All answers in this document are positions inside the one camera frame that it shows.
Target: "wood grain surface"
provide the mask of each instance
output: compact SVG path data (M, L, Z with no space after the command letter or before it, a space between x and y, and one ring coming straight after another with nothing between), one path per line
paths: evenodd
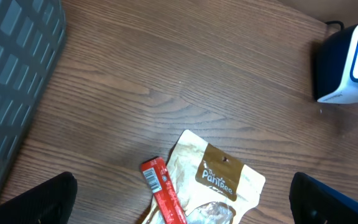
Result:
M67 45L1 202L70 171L70 223L140 223L139 165L190 129L266 177L243 223L293 223L306 172L358 201L358 104L313 101L327 27L274 0L65 0Z

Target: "brown label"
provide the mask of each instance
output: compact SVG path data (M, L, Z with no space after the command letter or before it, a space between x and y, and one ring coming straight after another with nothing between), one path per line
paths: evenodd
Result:
M196 181L236 201L242 167L242 162L208 144L198 166Z

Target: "cable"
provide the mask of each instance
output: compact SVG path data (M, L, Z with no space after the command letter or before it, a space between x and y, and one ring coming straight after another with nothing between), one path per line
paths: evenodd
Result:
M343 22L341 21L328 21L326 22L327 25L331 25L331 24L338 24L341 26L341 30L345 29L345 25L343 24Z

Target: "red strip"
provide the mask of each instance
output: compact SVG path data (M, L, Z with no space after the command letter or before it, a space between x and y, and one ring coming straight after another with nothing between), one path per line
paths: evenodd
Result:
M173 188L171 178L169 177L165 162L161 157L142 164L142 172L154 168L158 177L161 190L154 193L158 207L166 224L187 224L185 213L183 212L178 201L177 194Z

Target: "red label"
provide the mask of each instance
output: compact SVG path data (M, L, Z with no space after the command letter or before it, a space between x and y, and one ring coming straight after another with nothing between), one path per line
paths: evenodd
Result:
M161 157L142 164L146 178L166 224L187 224L165 162Z

